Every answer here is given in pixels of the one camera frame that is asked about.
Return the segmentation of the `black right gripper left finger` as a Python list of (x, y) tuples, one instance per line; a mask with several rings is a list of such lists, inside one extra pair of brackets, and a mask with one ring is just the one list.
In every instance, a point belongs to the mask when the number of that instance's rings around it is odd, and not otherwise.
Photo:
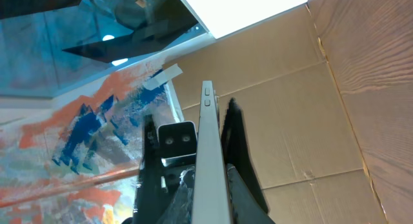
[(191, 224), (195, 168), (182, 171), (179, 186), (157, 224)]

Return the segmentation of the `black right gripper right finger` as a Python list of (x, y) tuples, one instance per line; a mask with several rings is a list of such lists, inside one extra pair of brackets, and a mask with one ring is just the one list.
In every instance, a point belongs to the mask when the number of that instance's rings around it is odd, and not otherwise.
[(275, 224), (259, 206), (235, 166), (227, 164), (228, 189), (235, 224)]

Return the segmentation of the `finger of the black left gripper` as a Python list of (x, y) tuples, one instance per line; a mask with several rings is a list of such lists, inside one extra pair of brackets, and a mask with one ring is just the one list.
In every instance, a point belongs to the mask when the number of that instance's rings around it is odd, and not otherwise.
[(171, 202), (172, 195), (162, 187), (165, 168), (153, 115), (144, 117), (143, 158), (139, 167), (133, 224), (157, 223)]
[(221, 144), (225, 163), (235, 166), (257, 204), (268, 214), (269, 208), (250, 158), (243, 111), (234, 98), (228, 102)]

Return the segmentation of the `Samsung Galaxy smartphone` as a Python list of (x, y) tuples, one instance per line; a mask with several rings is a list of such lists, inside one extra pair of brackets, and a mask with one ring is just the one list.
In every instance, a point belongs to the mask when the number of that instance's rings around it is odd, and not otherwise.
[(203, 81), (201, 89), (192, 223), (233, 223), (217, 99), (211, 81)]

